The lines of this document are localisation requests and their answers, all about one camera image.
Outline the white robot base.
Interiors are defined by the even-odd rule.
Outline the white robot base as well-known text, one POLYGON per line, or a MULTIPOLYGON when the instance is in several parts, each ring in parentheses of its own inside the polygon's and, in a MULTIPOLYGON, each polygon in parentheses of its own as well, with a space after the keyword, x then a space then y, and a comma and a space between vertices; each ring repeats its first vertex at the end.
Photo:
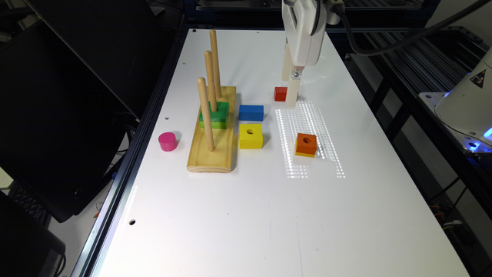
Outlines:
POLYGON ((449 92, 422 92, 419 98, 463 152, 491 154, 491 51, 449 92))

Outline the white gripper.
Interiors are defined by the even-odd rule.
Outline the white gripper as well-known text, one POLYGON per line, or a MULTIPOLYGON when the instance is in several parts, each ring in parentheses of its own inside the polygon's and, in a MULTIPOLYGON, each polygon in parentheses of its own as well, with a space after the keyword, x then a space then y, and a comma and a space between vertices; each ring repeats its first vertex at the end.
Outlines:
POLYGON ((320 57, 327 22, 326 8, 320 1, 283 1, 282 20, 286 31, 282 80, 288 81, 286 106, 295 107, 300 85, 300 71, 291 67, 315 65, 320 57))

